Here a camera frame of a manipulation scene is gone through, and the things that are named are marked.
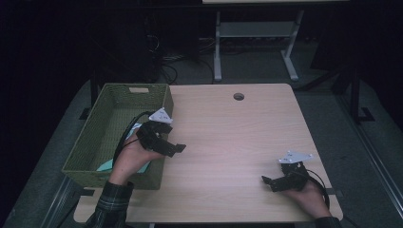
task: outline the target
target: table top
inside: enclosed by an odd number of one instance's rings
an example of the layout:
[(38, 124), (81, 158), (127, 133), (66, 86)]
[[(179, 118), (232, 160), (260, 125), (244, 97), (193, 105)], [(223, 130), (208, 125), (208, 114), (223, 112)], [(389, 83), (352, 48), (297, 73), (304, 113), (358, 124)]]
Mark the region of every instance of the table top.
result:
[(350, 0), (202, 0), (204, 4), (235, 3), (315, 3), (315, 2), (348, 2)]
[[(166, 158), (160, 190), (135, 190), (127, 221), (298, 222), (311, 220), (261, 176), (283, 176), (278, 159), (288, 150), (313, 154), (307, 169), (331, 187), (291, 87), (267, 85), (174, 85), (171, 143), (181, 154)], [(234, 94), (242, 93), (237, 101)], [(74, 214), (85, 222), (102, 189), (82, 196)], [(336, 196), (331, 212), (342, 219)]]

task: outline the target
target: white tag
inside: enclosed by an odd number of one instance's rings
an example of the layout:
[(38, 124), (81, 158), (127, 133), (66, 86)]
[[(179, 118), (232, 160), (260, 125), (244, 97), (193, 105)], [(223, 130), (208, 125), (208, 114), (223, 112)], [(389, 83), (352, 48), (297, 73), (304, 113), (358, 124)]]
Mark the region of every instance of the white tag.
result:
[(156, 111), (149, 118), (150, 121), (161, 122), (166, 124), (171, 124), (172, 119), (168, 116), (168, 113), (165, 112), (165, 108), (162, 107), (160, 110)]
[(311, 158), (313, 158), (314, 155), (312, 154), (302, 154), (302, 153), (298, 153), (295, 151), (288, 151), (287, 154), (284, 156), (284, 158), (278, 160), (280, 163), (296, 163), (296, 162), (302, 162), (305, 160), (310, 160)]

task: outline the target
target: green basket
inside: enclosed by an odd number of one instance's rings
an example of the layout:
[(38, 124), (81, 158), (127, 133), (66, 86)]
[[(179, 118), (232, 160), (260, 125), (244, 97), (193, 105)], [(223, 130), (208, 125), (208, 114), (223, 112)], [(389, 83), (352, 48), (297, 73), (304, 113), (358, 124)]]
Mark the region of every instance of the green basket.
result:
[[(172, 117), (174, 103), (169, 85), (105, 84), (62, 172), (84, 187), (104, 187), (110, 171), (96, 170), (113, 158), (130, 121), (142, 112), (161, 107)], [(144, 116), (139, 123), (146, 121)], [(136, 189), (159, 189), (163, 163), (164, 159), (152, 161), (143, 173), (133, 175), (130, 181)]]

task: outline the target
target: plaid sleeve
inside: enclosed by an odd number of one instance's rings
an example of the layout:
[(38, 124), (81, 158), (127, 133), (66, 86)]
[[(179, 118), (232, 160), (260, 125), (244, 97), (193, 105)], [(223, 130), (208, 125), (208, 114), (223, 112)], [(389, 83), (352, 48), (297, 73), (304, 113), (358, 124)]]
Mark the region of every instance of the plaid sleeve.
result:
[(129, 183), (127, 186), (121, 186), (107, 181), (98, 200), (95, 212), (88, 219), (85, 227), (125, 227), (126, 211), (132, 191), (132, 183)]
[(334, 217), (324, 217), (315, 220), (316, 228), (341, 228), (340, 221)]

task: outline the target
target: black cable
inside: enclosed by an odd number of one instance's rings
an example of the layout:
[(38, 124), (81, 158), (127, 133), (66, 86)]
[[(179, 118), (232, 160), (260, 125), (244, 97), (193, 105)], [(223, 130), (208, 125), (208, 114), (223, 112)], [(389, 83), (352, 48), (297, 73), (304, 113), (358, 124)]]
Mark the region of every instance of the black cable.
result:
[(169, 85), (172, 85), (174, 83), (176, 83), (177, 79), (178, 79), (178, 70), (172, 66), (168, 66), (168, 65), (163, 65), (163, 67), (168, 67), (170, 69), (172, 69), (175, 72), (175, 77), (174, 79), (171, 79), (171, 77), (169, 76), (169, 74), (162, 69), (162, 74), (164, 76), (164, 78), (166, 79), (166, 83)]
[(326, 188), (325, 188), (324, 185), (321, 185), (321, 184), (319, 183), (319, 181), (317, 181), (317, 180), (314, 179), (313, 177), (310, 177), (310, 176), (306, 177), (305, 175), (300, 174), (299, 172), (295, 172), (295, 171), (291, 171), (291, 173), (296, 174), (296, 175), (299, 175), (299, 176), (305, 178), (306, 180), (309, 180), (309, 181), (313, 182), (314, 184), (316, 184), (317, 187), (318, 187), (318, 188), (320, 189), (320, 191), (322, 192), (322, 195), (323, 195), (323, 198), (324, 198), (324, 200), (325, 200), (325, 204), (326, 204), (327, 208), (328, 208), (328, 209), (330, 208), (329, 195), (327, 194)]
[(128, 133), (130, 133), (130, 130), (131, 130), (131, 128), (134, 126), (134, 124), (136, 124), (136, 122), (137, 122), (138, 120), (140, 120), (140, 118), (141, 118), (142, 116), (144, 116), (144, 115), (150, 116), (150, 115), (152, 115), (153, 113), (154, 113), (154, 112), (146, 111), (146, 112), (143, 112), (143, 113), (141, 113), (140, 115), (138, 115), (138, 116), (136, 116), (136, 117), (133, 118), (133, 120), (132, 120), (132, 121), (130, 122), (130, 124), (127, 126), (127, 128), (126, 128), (124, 134), (122, 135), (121, 139), (119, 140), (118, 146), (116, 146), (115, 155), (113, 156), (112, 167), (113, 167), (113, 165), (115, 164), (115, 161), (118, 159), (119, 155), (121, 154), (122, 149), (124, 148), (124, 143), (125, 143), (125, 140), (126, 140), (126, 138), (127, 138), (127, 136), (128, 136)]
[(309, 169), (307, 169), (306, 171), (315, 174), (320, 179), (320, 181), (322, 182), (323, 187), (326, 188), (325, 182), (323, 182), (323, 179), (316, 172), (314, 172), (312, 170), (309, 170)]
[(213, 68), (207, 62), (205, 62), (204, 60), (199, 59), (199, 62), (205, 64), (210, 69), (210, 73), (211, 73), (211, 75), (213, 77), (213, 80), (211, 81), (211, 84), (214, 84), (215, 78), (214, 78), (214, 70), (213, 70)]
[(139, 140), (139, 138), (135, 139), (135, 140), (132, 141), (132, 142), (129, 142), (129, 143), (125, 144), (125, 145), (124, 145), (124, 148), (127, 147), (129, 144), (132, 144), (132, 143), (134, 143), (134, 142), (136, 142), (136, 141), (138, 141), (138, 140)]
[(350, 218), (348, 218), (346, 215), (343, 215), (343, 217), (346, 220), (348, 220), (354, 227), (359, 228), (359, 226), (355, 222), (353, 222)]

